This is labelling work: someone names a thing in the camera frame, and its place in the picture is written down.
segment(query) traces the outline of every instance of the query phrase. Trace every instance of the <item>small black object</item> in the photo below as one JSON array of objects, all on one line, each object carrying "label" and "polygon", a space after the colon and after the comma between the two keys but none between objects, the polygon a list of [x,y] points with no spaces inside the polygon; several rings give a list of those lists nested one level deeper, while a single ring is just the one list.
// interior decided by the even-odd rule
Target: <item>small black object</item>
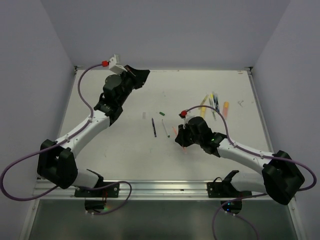
[{"label": "small black object", "polygon": [[227,203],[226,205],[222,206],[223,210],[227,211],[228,213],[238,214],[242,209],[242,201],[232,201]]},{"label": "small black object", "polygon": [[[102,181],[98,185],[96,185],[94,188],[100,188],[113,183],[115,182]],[[74,196],[76,198],[105,198],[107,193],[108,198],[117,198],[119,196],[119,187],[120,187],[119,183],[113,186],[104,188],[102,190],[93,190],[93,191],[85,190],[80,187],[79,190],[75,190]]]},{"label": "small black object", "polygon": [[[291,159],[288,153],[278,151],[273,156]],[[276,202],[287,205],[305,182],[305,178],[293,162],[272,159],[263,166],[264,186]]]},{"label": "small black object", "polygon": [[85,210],[92,210],[96,213],[100,213],[99,210],[103,210],[105,208],[105,202],[103,200],[85,200],[84,201]]},{"label": "small black object", "polygon": [[231,184],[232,178],[239,171],[231,171],[221,182],[216,182],[216,179],[213,182],[206,183],[206,190],[208,192],[208,197],[211,198],[239,198],[252,196],[251,191],[237,191]]},{"label": "small black object", "polygon": [[182,147],[189,147],[192,144],[200,145],[200,147],[207,153],[220,157],[217,148],[220,143],[226,139],[227,136],[220,132],[212,132],[208,127],[206,121],[196,116],[189,120],[184,126],[178,126],[178,134],[175,142]]},{"label": "small black object", "polygon": [[[40,150],[54,146],[56,143],[45,140]],[[37,173],[62,189],[67,189],[76,180],[78,169],[74,154],[70,148],[58,146],[40,153]]]},{"label": "small black object", "polygon": [[149,70],[137,70],[129,65],[126,65],[125,69],[127,71],[110,75],[105,79],[103,93],[94,107],[94,110],[99,110],[110,118],[110,126],[123,112],[122,105],[132,90],[141,88],[150,73]]}]

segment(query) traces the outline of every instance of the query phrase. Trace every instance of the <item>robotic arm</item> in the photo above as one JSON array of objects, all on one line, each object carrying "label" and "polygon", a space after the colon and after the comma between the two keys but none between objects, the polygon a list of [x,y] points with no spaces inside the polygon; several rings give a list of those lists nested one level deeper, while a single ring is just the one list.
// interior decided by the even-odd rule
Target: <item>robotic arm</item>
[{"label": "robotic arm", "polygon": [[141,88],[150,73],[149,70],[137,70],[129,65],[121,66],[119,56],[114,55],[108,62],[108,68],[115,74],[105,79],[103,93],[89,115],[71,132],[55,141],[45,140],[40,149],[50,148],[65,141],[58,147],[41,153],[38,159],[37,173],[62,189],[70,186],[99,188],[103,187],[103,177],[89,169],[78,169],[75,158],[79,152],[101,131],[111,126],[123,112],[122,105],[132,90]]},{"label": "robotic arm", "polygon": [[304,183],[305,178],[294,163],[273,159],[273,157],[291,159],[286,152],[279,151],[274,154],[256,150],[235,141],[231,144],[231,139],[228,139],[227,135],[212,132],[202,117],[188,117],[186,114],[186,111],[180,114],[185,119],[185,123],[178,126],[176,143],[182,147],[192,144],[200,145],[207,154],[231,159],[256,172],[241,173],[233,170],[222,182],[213,182],[210,189],[219,192],[220,197],[222,197],[220,193],[225,194],[226,197],[228,195],[228,197],[234,197],[230,195],[252,191],[268,194],[276,202],[287,205]]}]

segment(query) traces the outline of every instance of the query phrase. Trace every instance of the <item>cable clip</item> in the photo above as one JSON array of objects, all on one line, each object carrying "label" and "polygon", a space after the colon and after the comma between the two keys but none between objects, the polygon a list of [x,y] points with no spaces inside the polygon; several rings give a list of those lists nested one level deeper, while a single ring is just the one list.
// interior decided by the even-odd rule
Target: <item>cable clip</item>
[{"label": "cable clip", "polygon": [[69,135],[65,135],[65,136],[64,136],[64,139],[65,139],[67,142],[70,142],[70,137],[69,137]]}]

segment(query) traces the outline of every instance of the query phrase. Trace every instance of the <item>white wall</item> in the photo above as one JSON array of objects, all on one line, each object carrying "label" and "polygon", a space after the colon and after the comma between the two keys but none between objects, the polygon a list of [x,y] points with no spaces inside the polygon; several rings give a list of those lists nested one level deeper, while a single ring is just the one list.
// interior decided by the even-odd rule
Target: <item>white wall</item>
[{"label": "white wall", "polygon": [[[320,176],[320,1],[291,0],[254,66],[253,79],[275,150]],[[320,185],[297,194],[309,239],[319,239]]]},{"label": "white wall", "polygon": [[290,0],[41,0],[72,62],[253,66]]},{"label": "white wall", "polygon": [[[69,60],[39,0],[0,1],[0,171],[57,136],[73,82]],[[5,177],[8,192],[30,197],[37,157]],[[29,202],[0,193],[0,239],[20,235]]]}]

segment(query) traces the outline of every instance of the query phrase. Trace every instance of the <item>white tabletop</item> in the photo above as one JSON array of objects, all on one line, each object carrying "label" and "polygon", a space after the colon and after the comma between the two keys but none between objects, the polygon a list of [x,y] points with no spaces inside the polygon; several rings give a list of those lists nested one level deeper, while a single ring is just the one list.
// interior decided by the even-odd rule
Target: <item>white tabletop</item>
[{"label": "white tabletop", "polygon": [[[77,92],[82,72],[77,73],[61,135],[89,115]],[[81,92],[92,106],[98,102],[105,78],[110,74],[108,70],[91,70],[85,75]],[[154,70],[142,88],[132,91],[119,119],[80,152],[77,167],[96,171],[108,180],[212,180],[225,177],[232,170],[252,172],[232,160],[209,155],[198,145],[188,147],[184,153],[174,141],[172,126],[178,129],[183,123],[178,114],[199,105],[212,91],[218,93],[221,112],[224,102],[229,102],[230,136],[239,143],[268,151],[246,71]],[[199,115],[200,111],[196,109],[192,113]],[[157,137],[154,137],[151,118],[154,118]],[[166,137],[162,119],[170,138]],[[205,120],[213,132],[225,133],[222,120],[214,121],[209,109]]]}]

